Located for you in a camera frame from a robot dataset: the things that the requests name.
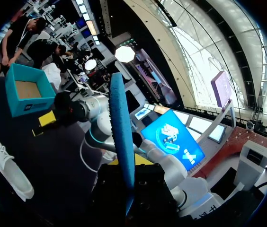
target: blue screen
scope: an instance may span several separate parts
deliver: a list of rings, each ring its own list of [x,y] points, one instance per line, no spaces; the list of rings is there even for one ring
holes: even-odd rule
[[[78,29],[85,27],[86,22],[85,22],[84,18],[81,17],[79,20],[77,20],[76,25],[77,25]]]
[[[199,145],[173,110],[168,110],[141,133],[145,139],[154,142],[166,154],[171,154],[179,159],[187,171],[205,157]]]
[[[84,38],[87,38],[87,37],[91,36],[91,32],[90,32],[90,30],[88,28],[86,28],[85,30],[83,30],[81,32],[81,34],[83,35]]]

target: yellow block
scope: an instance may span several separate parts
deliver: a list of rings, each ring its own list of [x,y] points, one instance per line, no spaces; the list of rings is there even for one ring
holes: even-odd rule
[[[54,116],[53,111],[39,117],[39,122],[40,122],[41,127],[43,127],[44,125],[53,123],[55,121],[56,121],[56,117]]]
[[[153,163],[151,161],[148,161],[147,159],[143,158],[142,156],[135,154],[134,155],[134,159],[135,159],[135,165],[141,165],[141,164],[145,164],[145,165],[153,165]],[[112,161],[111,163],[109,163],[109,165],[118,165],[119,161],[118,159]]]

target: teal cardboard box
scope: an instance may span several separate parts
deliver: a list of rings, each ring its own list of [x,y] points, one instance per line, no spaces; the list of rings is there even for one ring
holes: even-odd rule
[[[54,102],[55,92],[42,70],[12,64],[5,88],[12,117],[47,110]]]

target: shoe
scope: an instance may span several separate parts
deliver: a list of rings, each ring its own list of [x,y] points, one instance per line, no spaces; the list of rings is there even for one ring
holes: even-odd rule
[[[14,157],[9,155],[3,146],[0,143],[0,172],[15,190],[15,193],[23,200],[31,199],[34,196],[34,188],[13,161]]]

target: black table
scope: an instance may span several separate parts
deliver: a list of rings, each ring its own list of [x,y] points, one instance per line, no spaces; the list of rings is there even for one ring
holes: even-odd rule
[[[33,198],[24,203],[11,193],[11,187],[0,174],[0,207],[10,211],[9,206],[20,204],[36,216],[54,222],[84,211],[96,174],[80,159],[84,131],[77,123],[33,137],[31,130],[38,127],[38,117],[47,112],[12,118],[5,78],[0,77],[0,142],[15,157],[35,190]],[[84,150],[82,154],[91,168],[99,167],[102,157],[99,149]]]

